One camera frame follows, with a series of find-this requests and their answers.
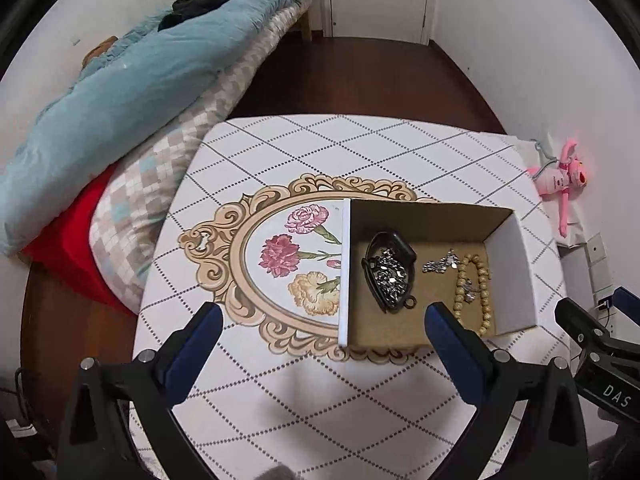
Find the white cardboard jewelry box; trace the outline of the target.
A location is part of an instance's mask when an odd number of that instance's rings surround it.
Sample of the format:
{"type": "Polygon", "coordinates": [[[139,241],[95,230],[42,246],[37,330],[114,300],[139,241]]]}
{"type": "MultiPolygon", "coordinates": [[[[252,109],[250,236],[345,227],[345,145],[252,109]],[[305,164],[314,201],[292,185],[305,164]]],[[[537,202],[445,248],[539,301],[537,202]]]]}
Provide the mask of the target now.
{"type": "Polygon", "coordinates": [[[469,330],[485,337],[528,330],[537,325],[533,266],[524,230],[515,211],[459,203],[355,200],[342,205],[342,258],[337,341],[350,350],[405,350],[426,346],[426,308],[442,302],[460,315],[469,330]],[[383,313],[364,278],[361,259],[376,233],[396,231],[416,253],[412,294],[416,306],[383,313]],[[428,260],[452,248],[457,269],[423,273],[428,260]],[[463,301],[469,280],[478,290],[463,301]]]}

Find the black plug adapter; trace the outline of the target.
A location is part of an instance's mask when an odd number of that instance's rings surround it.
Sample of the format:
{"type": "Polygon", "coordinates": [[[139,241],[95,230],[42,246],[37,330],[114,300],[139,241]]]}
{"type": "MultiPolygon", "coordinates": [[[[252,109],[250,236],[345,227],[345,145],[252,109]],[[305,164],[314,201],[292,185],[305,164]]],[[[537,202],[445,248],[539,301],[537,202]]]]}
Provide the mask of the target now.
{"type": "Polygon", "coordinates": [[[604,298],[601,298],[598,303],[597,303],[597,309],[599,311],[602,310],[608,310],[612,308],[612,304],[613,304],[613,297],[612,296],[606,296],[604,298]]]}

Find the small silver charm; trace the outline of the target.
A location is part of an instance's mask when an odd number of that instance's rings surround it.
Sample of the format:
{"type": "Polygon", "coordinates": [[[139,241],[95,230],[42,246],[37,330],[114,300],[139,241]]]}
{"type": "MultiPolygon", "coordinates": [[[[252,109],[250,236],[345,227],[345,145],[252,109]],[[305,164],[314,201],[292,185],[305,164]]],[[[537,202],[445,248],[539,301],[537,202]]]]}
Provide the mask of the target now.
{"type": "Polygon", "coordinates": [[[463,289],[463,301],[467,304],[472,304],[472,302],[476,299],[478,290],[473,286],[473,283],[469,280],[465,281],[465,284],[462,286],[463,289]]]}

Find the pink panther plush toy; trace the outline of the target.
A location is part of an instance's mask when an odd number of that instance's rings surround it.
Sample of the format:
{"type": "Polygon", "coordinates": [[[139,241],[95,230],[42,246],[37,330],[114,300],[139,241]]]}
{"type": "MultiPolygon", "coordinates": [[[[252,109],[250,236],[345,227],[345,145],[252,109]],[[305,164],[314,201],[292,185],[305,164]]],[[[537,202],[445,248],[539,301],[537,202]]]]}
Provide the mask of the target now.
{"type": "Polygon", "coordinates": [[[540,141],[535,142],[535,148],[544,158],[539,167],[527,169],[529,177],[535,183],[538,195],[542,198],[556,198],[559,203],[559,234],[567,237],[568,210],[570,209],[570,194],[578,192],[588,183],[585,166],[577,155],[578,142],[567,139],[562,147],[561,155],[550,155],[540,141]]]}

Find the silver crystal pendant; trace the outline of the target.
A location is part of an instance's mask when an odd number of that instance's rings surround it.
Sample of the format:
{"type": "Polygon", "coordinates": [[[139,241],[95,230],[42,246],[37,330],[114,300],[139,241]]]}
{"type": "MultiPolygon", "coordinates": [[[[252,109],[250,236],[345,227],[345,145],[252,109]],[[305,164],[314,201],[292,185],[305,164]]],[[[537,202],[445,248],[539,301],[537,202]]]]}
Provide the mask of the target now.
{"type": "Polygon", "coordinates": [[[450,248],[446,255],[435,260],[428,260],[424,263],[422,266],[422,272],[444,274],[449,269],[457,269],[459,263],[459,257],[456,255],[454,250],[450,248]]]}

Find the red blanket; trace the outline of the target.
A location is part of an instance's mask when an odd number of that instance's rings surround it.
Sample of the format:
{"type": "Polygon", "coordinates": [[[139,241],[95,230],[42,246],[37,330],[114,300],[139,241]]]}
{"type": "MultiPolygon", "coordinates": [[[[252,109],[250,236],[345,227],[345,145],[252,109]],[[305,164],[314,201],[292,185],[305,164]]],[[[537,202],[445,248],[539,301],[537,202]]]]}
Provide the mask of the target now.
{"type": "Polygon", "coordinates": [[[32,262],[67,289],[84,298],[134,316],[102,278],[89,244],[91,220],[96,206],[114,174],[116,164],[91,180],[63,212],[52,220],[23,250],[32,262]]]}

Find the checkered bed sheet mattress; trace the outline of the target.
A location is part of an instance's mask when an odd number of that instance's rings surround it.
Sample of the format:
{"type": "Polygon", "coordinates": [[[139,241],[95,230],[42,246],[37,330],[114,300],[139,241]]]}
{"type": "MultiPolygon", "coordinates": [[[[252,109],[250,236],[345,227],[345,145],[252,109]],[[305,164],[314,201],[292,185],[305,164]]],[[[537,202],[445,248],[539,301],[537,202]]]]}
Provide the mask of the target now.
{"type": "Polygon", "coordinates": [[[258,68],[310,7],[311,0],[300,0],[274,14],[212,86],[116,164],[89,223],[97,302],[139,312],[160,229],[204,136],[227,119],[258,68]]]}

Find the light blue duvet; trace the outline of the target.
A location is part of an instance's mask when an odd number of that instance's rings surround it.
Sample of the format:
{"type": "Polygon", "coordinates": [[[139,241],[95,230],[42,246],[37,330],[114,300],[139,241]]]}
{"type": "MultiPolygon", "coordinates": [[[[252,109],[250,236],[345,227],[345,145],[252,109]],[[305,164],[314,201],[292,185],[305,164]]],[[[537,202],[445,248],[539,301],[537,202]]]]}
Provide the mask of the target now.
{"type": "Polygon", "coordinates": [[[1,251],[13,256],[80,191],[186,107],[273,15],[300,0],[230,0],[148,32],[46,108],[1,175],[1,251]]]}

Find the white wall socket panel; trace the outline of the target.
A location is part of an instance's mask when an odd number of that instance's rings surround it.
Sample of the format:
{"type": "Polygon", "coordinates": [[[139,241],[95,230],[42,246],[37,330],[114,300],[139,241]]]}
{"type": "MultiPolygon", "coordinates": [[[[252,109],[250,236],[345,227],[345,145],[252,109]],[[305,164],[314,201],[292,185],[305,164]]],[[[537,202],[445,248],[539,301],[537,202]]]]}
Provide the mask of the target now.
{"type": "Polygon", "coordinates": [[[613,279],[603,237],[594,234],[585,244],[572,249],[564,258],[567,290],[586,310],[593,310],[613,295],[613,279]]]}

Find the wooden bed frame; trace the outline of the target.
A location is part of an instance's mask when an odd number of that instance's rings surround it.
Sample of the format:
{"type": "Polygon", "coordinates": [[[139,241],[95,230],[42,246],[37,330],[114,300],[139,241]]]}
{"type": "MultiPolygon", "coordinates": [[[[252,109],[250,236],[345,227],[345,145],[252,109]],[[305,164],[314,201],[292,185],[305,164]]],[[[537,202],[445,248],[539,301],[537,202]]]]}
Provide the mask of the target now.
{"type": "Polygon", "coordinates": [[[312,29],[311,29],[311,20],[310,13],[305,12],[298,20],[300,36],[305,42],[308,44],[312,41],[312,29]]]}

